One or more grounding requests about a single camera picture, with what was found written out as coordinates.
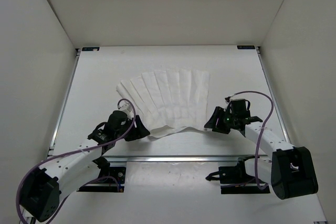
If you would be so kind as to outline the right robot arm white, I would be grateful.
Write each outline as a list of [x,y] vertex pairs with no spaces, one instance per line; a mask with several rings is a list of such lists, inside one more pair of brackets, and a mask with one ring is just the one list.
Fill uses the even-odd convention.
[[318,182],[310,151],[295,147],[267,129],[264,121],[250,115],[250,102],[232,100],[227,108],[216,107],[204,125],[213,132],[229,134],[239,131],[256,144],[257,154],[240,157],[235,166],[221,166],[207,181],[219,181],[223,193],[269,193],[284,200],[318,192]]

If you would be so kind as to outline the white pleated skirt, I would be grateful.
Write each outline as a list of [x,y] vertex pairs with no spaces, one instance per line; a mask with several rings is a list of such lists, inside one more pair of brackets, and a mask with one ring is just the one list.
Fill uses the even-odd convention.
[[135,107],[153,138],[185,129],[204,131],[210,74],[197,69],[143,72],[121,80],[116,91]]

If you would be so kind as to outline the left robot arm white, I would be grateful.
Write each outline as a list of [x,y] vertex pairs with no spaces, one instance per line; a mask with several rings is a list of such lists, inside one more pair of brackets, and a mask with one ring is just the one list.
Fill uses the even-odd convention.
[[50,220],[71,193],[92,180],[109,177],[109,162],[103,155],[116,141],[130,142],[149,135],[139,115],[130,118],[123,111],[113,111],[75,151],[51,157],[24,176],[17,191],[17,208],[24,208],[39,222]]

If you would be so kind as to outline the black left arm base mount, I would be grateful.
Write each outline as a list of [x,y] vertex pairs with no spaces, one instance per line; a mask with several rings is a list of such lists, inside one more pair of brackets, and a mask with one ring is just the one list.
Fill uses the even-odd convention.
[[110,166],[103,168],[95,181],[80,187],[78,192],[123,193],[126,171],[126,163],[110,162]]

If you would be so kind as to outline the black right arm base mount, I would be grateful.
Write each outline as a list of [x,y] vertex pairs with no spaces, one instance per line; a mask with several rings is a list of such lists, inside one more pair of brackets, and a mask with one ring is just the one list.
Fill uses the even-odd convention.
[[235,166],[220,166],[218,171],[210,173],[205,179],[209,182],[219,181],[222,195],[269,194],[268,186],[260,190],[255,183],[254,175],[246,173],[245,163],[252,161],[254,164],[254,159],[254,156],[240,157]]

